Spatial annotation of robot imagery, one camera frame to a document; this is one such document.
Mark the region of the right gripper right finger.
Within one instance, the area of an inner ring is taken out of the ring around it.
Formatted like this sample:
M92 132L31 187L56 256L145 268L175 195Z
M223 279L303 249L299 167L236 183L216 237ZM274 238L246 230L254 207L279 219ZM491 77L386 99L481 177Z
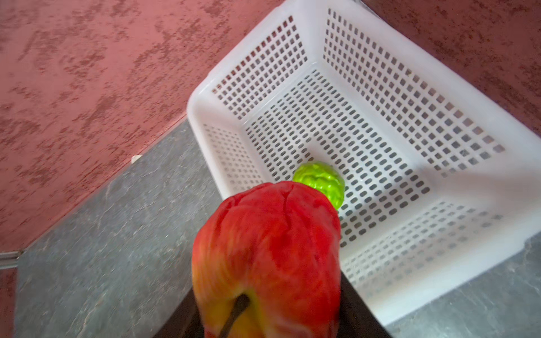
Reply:
M391 338L363 302L344 273L341 276L340 326L338 338Z

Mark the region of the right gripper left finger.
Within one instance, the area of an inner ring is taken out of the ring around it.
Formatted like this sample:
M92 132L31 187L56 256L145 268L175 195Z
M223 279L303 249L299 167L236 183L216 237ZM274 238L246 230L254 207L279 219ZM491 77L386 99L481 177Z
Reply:
M203 338L203 325L191 289L154 338Z

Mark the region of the red apple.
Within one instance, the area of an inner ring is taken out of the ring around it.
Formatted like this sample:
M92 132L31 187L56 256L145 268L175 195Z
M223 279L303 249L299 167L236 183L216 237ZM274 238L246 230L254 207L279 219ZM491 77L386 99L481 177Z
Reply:
M199 230L192 284L206 337L236 299L231 337L335 337L340 325L340 220L305 184L264 183L226 199Z

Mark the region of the bright green bumpy fruit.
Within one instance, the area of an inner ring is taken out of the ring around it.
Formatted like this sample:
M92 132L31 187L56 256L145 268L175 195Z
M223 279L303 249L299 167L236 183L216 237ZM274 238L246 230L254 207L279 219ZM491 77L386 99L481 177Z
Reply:
M327 163L312 161L302 164L293 175L293 182L305 184L324 194L335 209L339 210L345 200L345 181Z

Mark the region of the white perforated plastic basket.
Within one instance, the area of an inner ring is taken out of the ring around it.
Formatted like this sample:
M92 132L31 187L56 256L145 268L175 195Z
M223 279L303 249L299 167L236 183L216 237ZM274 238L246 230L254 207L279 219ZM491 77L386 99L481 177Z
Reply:
M342 270L389 325L540 231L540 138L353 1L285 1L193 91L223 198L321 161Z

